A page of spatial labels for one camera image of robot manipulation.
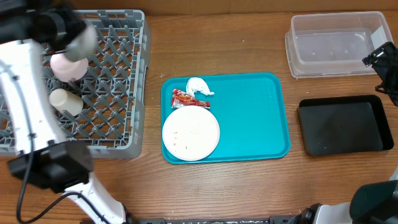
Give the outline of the cream paper cup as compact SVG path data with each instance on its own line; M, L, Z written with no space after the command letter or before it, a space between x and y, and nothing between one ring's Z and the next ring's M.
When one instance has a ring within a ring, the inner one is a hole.
M83 100L62 88L51 92L49 96L50 104L59 112L67 111L72 116L78 115L83 109Z

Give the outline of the small pink bowl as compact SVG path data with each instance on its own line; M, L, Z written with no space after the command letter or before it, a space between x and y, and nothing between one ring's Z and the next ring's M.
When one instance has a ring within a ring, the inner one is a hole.
M82 78L88 69L88 59L69 61L64 54L54 54L50 59L53 74L62 82L74 82Z

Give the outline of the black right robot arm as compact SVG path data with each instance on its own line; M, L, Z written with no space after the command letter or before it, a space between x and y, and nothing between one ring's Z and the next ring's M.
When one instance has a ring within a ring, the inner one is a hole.
M381 83L375 87L397 104L397 47L385 42L362 59ZM302 100L298 118L307 154L386 151L394 146L384 107L376 95ZM360 187L350 202L313 204L289 223L397 223L397 173Z

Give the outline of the grey saucer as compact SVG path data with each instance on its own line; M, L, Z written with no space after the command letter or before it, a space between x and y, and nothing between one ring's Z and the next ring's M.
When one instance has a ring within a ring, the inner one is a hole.
M71 62L77 62L94 54L97 44L95 27L87 24L84 31L67 45L64 56Z

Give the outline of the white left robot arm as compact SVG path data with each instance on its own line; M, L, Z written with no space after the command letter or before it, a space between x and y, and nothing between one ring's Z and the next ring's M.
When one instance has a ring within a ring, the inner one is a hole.
M17 151L7 165L23 185L70 199L95 223L132 223L95 176L86 144L66 139L42 78L42 44L77 62L93 54L95 42L93 25L66 1L1 2L1 92Z

